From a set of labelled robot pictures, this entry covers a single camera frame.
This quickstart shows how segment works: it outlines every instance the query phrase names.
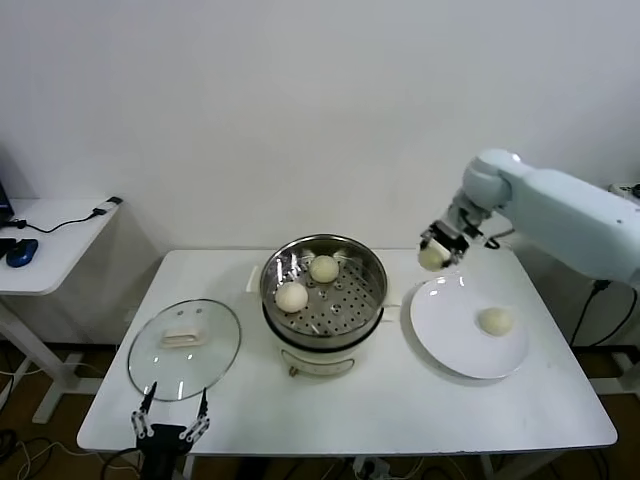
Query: computer mouse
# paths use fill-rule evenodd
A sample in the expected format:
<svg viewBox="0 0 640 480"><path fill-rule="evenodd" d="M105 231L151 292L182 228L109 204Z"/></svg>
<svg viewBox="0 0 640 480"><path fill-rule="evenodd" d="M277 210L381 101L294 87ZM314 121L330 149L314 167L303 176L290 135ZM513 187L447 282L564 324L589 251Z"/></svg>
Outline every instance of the computer mouse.
<svg viewBox="0 0 640 480"><path fill-rule="evenodd" d="M7 265L13 268L24 267L28 264L38 249L35 238L24 238L7 252Z"/></svg>

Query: white desk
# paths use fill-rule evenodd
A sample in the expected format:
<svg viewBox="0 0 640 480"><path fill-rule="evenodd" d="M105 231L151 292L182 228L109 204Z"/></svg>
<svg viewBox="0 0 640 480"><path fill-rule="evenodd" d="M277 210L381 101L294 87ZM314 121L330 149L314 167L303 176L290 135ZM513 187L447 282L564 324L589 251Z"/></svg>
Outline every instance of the white desk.
<svg viewBox="0 0 640 480"><path fill-rule="evenodd" d="M12 200L16 219L26 219L40 228L51 228L67 220L84 218L104 199L83 200ZM57 289L93 240L111 220L116 209L83 223L68 225L54 233L43 234L30 228L0 229L0 238L35 238L39 241L33 260L21 268L9 267L0 260L0 295L46 295ZM46 423L61 396L70 393L93 394L100 379L81 379L75 367L65 365L34 335L20 319L0 303L0 333L18 347L27 358L17 370L15 382L26 372L32 361L53 380L49 392L36 411L33 421ZM77 363L81 356L70 355L66 362ZM8 395L8 388L0 394L0 404Z"/></svg>
<svg viewBox="0 0 640 480"><path fill-rule="evenodd" d="M435 276L419 267L413 251L376 253L396 297ZM385 319L393 321L380 324L367 340L367 358L349 373L291 378L262 318L260 299L245 291L252 267L268 255L227 250L166 256L78 433L81 447L119 450L135 444L130 415L142 397L128 378L129 347L158 311L193 298L229 305L243 334L235 363L207 392L212 423L195 444L195 455L475 454L616 441L598 397L510 251L474 250L461 267L527 324L529 355L501 381L453 375L430 359L408 325L407 298L402 309L387 309ZM150 420L188 425L198 402L154 402Z"/></svg>

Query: glass lid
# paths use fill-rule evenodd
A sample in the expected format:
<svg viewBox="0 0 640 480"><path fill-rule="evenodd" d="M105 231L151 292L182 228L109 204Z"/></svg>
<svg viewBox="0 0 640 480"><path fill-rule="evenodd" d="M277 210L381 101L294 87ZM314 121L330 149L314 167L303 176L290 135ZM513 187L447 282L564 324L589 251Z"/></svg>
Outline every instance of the glass lid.
<svg viewBox="0 0 640 480"><path fill-rule="evenodd" d="M143 394L158 382L154 399L183 400L211 387L238 354L240 323L215 300L187 300L161 311L140 330L128 370Z"/></svg>

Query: floor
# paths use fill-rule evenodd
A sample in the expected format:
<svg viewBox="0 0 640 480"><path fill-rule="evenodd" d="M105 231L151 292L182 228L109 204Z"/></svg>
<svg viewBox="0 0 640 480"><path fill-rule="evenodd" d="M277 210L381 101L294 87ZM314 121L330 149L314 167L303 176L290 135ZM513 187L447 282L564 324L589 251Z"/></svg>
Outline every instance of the floor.
<svg viewBox="0 0 640 480"><path fill-rule="evenodd" d="M11 367L7 365L4 354L0 355L0 370L15 368L22 360L21 354L6 343L0 344L0 352L7 351ZM61 358L66 351L56 352ZM84 361L98 370L106 371L113 358L111 352L90 352ZM583 368L591 377L611 376L617 374L615 364L606 355L579 355ZM81 376L100 376L87 367L79 367ZM0 375L0 390L8 383L8 377ZM63 443L69 449L80 452L75 437L80 428L85 412L91 404L91 398L84 396L67 396L59 405L51 422L47 425L31 423L31 417L46 392L50 380L43 373L30 375L23 379L13 391L6 408L0 414L0 429L14 429L21 440L34 437L47 437L52 441ZM601 456L591 451L571 451L553 462L553 469L545 467L530 478L532 480L626 480L640 478L640 403L634 396L610 396L602 399L603 404L616 428L619 441L611 448L602 450L608 463L610 475L605 476ZM36 440L27 445L31 455L40 452L47 446L46 441ZM95 456L74 457L53 448L51 458L35 477L38 479L67 480L68 478L99 479L101 460ZM46 459L46 454L34 460L31 472L36 472ZM419 458L390 458L391 473L403 477L411 471ZM474 456L457 456L454 458L458 467L468 480L482 479L480 463ZM509 462L509 456L496 456L494 463ZM7 461L0 463L0 479L17 478L18 471L25 462L24 454L19 451ZM109 470L107 480L133 480L135 473L131 470ZM352 470L341 459L241 459L241 458L200 458L196 461L195 480L213 479L228 480L235 478L264 480L348 480L354 479ZM447 458L427 457L412 477L418 480L464 480Z"/></svg>

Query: power strip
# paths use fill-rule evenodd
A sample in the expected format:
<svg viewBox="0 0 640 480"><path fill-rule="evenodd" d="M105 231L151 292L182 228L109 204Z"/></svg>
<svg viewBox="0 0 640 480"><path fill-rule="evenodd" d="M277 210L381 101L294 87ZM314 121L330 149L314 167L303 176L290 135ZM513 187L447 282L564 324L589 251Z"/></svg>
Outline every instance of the power strip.
<svg viewBox="0 0 640 480"><path fill-rule="evenodd" d="M640 187L638 187L637 183L613 183L609 186L609 191L611 193L615 193L619 197L626 198L627 200L631 200L636 205L640 205L640 197L634 195L634 187L635 191L639 191Z"/></svg>

